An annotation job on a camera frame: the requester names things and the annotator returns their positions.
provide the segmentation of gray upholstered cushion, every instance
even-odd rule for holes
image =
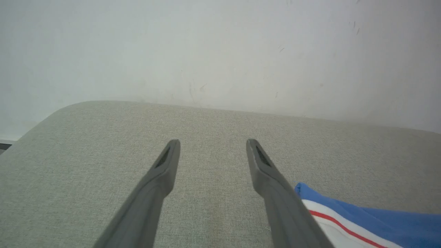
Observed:
[[[0,156],[0,247],[89,247],[178,138],[158,247],[267,247],[245,142],[286,179],[365,207],[441,214],[441,135],[268,114],[135,102],[60,109]]]

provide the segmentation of blue cloth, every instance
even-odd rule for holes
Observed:
[[[295,191],[301,199],[327,206],[345,219],[402,247],[441,247],[441,215],[357,207],[322,196],[304,183],[298,183]]]

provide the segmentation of baseboard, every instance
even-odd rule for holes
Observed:
[[[14,140],[0,139],[0,144],[13,145],[14,143]]]

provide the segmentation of striped trim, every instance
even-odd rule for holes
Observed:
[[[400,247],[399,245],[383,239],[363,227],[345,219],[327,206],[310,200],[302,200],[302,202],[319,224],[331,226],[347,238],[356,241],[361,245],[371,247]]]

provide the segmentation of wall stain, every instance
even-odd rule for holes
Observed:
[[[199,88],[199,91],[205,92],[205,89],[204,89],[205,85],[207,85],[207,84],[202,85],[202,87]]]

